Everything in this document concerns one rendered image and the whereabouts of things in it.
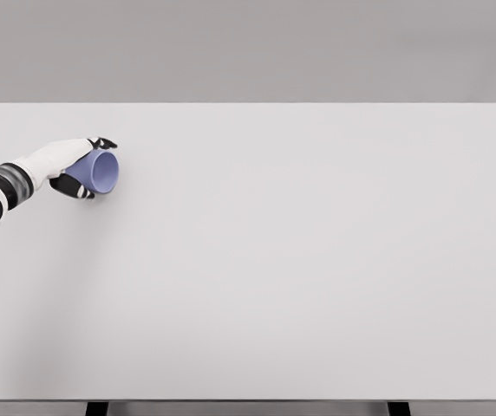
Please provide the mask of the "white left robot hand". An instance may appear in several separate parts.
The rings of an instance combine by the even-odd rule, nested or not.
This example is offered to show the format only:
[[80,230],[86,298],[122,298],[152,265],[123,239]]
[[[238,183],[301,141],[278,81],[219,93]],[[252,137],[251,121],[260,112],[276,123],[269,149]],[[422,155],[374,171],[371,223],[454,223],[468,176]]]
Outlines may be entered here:
[[113,153],[117,147],[118,145],[112,140],[100,136],[58,140],[33,152],[29,157],[32,158],[32,162],[40,166],[42,174],[47,177],[41,188],[48,185],[51,189],[70,198],[92,199],[101,193],[89,191],[77,179],[65,173],[65,169],[92,150],[107,150]]

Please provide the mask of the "lavender blue cup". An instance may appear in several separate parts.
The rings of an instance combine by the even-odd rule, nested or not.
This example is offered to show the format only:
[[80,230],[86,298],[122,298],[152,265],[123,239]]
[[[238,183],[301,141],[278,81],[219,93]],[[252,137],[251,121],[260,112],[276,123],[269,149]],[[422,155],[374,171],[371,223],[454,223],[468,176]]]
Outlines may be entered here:
[[107,150],[92,150],[65,169],[65,173],[77,179],[86,189],[94,193],[111,192],[119,178],[119,161]]

